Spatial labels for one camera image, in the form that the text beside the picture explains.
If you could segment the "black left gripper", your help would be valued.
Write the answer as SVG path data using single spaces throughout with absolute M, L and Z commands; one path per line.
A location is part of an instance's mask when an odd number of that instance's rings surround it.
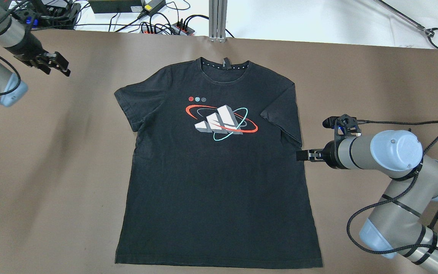
M 69 77 L 71 70 L 68 69 L 68 61 L 59 52 L 50 53 L 45 51 L 40 40 L 35 36 L 24 36 L 14 45 L 14 57 L 29 67 L 36 67 L 45 74 L 50 75 L 52 70 L 59 71 Z

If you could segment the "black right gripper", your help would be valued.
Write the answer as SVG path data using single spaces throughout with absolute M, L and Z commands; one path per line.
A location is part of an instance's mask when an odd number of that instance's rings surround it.
M 297 161 L 325 162 L 330 168 L 341 168 L 335 141 L 328 142 L 322 149 L 297 151 Z

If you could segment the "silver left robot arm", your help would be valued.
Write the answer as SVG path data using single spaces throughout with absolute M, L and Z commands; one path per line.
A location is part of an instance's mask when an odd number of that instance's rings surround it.
M 71 74 L 68 61 L 59 52 L 48 52 L 31 32 L 30 26 L 18 21 L 0 5 L 0 47 L 7 50 L 25 66 L 45 74 L 57 70 L 65 76 Z M 0 105 L 10 107 L 28 91 L 18 70 L 0 55 Z

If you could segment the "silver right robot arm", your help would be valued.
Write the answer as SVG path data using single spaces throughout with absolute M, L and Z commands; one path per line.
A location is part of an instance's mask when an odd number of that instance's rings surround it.
M 378 170 L 390 178 L 379 201 L 348 219 L 346 234 L 360 250 L 393 258 L 401 255 L 438 274 L 438 232 L 420 222 L 431 202 L 438 202 L 438 160 L 429 157 L 409 131 L 362 135 L 344 129 L 324 148 L 297 152 L 298 161 L 324 162 L 334 169 Z

